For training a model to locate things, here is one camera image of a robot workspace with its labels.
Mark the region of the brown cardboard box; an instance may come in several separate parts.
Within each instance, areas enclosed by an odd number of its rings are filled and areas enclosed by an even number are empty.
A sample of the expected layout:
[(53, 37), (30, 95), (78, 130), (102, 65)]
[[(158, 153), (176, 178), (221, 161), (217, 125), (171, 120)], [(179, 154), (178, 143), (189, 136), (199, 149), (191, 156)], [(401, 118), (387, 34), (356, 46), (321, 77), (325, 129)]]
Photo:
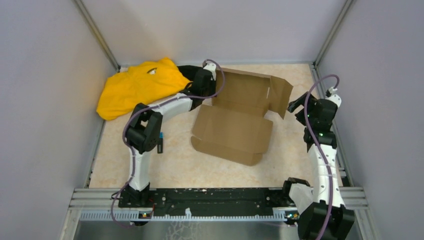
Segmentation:
[(202, 104), (192, 127), (193, 148), (201, 153), (246, 166), (258, 164), (268, 151), (273, 122), (267, 112), (284, 119), (293, 86), (285, 79), (225, 68), (217, 73), (222, 89)]

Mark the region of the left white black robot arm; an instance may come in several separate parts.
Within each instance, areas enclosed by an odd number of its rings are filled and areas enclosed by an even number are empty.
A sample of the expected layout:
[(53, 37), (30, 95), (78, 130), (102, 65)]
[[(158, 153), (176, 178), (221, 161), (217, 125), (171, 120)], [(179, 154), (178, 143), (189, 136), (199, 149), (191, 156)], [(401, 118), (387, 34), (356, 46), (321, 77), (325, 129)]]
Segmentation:
[(135, 106), (123, 130), (123, 142), (130, 152), (130, 170), (124, 187), (114, 195), (119, 207), (148, 206), (151, 152), (163, 148), (162, 124), (216, 96), (216, 68), (217, 65), (210, 62), (203, 67), (180, 66), (178, 69), (190, 80), (183, 90), (160, 103)]

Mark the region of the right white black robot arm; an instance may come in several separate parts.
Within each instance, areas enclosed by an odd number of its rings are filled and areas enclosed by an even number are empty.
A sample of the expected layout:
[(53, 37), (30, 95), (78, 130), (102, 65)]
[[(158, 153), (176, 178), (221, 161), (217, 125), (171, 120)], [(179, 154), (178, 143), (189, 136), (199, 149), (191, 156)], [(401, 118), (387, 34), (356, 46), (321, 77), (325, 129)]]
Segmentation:
[(295, 117), (305, 127), (303, 141), (312, 165), (312, 185), (290, 177), (281, 193), (284, 204), (297, 208), (297, 234), (301, 240), (344, 240), (355, 222), (354, 211), (347, 209), (341, 196), (336, 169), (337, 139), (331, 130), (341, 102), (335, 93), (320, 99), (305, 93), (287, 108), (292, 113), (303, 106)]

